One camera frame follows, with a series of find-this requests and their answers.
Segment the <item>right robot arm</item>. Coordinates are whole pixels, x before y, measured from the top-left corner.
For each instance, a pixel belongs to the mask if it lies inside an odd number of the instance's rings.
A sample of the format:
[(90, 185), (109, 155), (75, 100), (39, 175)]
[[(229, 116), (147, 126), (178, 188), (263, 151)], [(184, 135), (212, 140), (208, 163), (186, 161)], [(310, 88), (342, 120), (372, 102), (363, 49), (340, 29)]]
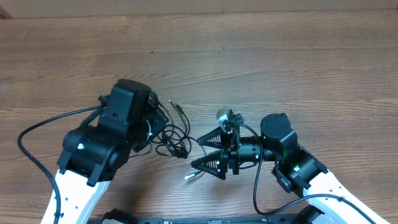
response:
[(240, 129), (249, 129), (240, 114), (223, 108), (217, 112), (218, 128), (200, 137), (200, 146), (213, 147), (214, 152), (192, 161), (191, 166), (224, 180), (232, 170), (238, 175), (250, 166), (261, 167), (273, 162), (272, 175), (287, 192), (298, 196), (286, 205), (269, 212), (257, 210), (271, 218), (300, 202), (307, 202), (292, 223), (385, 223), (386, 220), (355, 197), (326, 165), (298, 142), (286, 114), (269, 114), (261, 120), (259, 134), (243, 137)]

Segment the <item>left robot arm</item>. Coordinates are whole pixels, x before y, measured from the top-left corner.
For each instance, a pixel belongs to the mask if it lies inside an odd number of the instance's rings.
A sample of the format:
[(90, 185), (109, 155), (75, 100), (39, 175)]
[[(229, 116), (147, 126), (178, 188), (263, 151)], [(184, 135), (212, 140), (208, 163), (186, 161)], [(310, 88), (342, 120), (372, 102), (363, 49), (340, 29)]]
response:
[(143, 83), (119, 79), (102, 105), (63, 139), (52, 195), (42, 223), (87, 223), (117, 170), (152, 146), (168, 118), (154, 91)]

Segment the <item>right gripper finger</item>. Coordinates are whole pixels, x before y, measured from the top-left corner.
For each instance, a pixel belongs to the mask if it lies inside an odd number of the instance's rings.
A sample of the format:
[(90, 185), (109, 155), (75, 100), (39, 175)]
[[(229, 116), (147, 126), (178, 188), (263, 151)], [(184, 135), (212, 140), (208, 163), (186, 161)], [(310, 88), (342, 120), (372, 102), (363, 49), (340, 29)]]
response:
[(223, 150), (214, 151), (191, 162), (194, 169), (211, 174), (219, 179), (226, 179), (226, 164), (223, 162)]
[(224, 132), (220, 127), (198, 138), (201, 146), (213, 147), (216, 149), (226, 149), (230, 145), (231, 133)]

